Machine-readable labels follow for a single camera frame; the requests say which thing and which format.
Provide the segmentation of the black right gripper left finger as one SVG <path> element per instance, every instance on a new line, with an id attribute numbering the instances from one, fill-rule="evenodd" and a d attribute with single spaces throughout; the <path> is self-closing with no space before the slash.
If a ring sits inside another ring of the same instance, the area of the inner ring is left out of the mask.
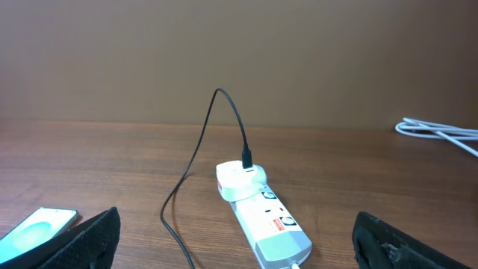
<path id="1" fill-rule="evenodd" d="M 110 269 L 120 240 L 120 215 L 111 207 L 1 264 L 1 269 Z"/>

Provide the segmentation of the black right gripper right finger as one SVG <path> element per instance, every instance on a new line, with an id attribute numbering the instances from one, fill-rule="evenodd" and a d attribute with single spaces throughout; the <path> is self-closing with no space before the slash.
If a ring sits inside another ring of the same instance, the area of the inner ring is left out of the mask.
<path id="1" fill-rule="evenodd" d="M 352 242 L 360 269 L 471 269 L 365 211 Z"/>

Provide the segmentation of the smartphone with teal screen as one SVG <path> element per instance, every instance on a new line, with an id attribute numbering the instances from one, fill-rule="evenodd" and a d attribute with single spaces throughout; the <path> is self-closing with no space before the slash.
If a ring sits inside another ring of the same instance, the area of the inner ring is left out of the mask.
<path id="1" fill-rule="evenodd" d="M 66 231 L 78 218 L 73 209 L 41 207 L 1 239 L 1 263 L 5 263 Z"/>

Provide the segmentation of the white grey power strip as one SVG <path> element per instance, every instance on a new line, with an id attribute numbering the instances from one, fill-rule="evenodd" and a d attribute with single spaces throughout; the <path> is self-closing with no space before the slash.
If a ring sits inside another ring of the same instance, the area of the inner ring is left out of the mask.
<path id="1" fill-rule="evenodd" d="M 262 269 L 298 268 L 310 256 L 311 240 L 269 186 L 230 206 Z"/>

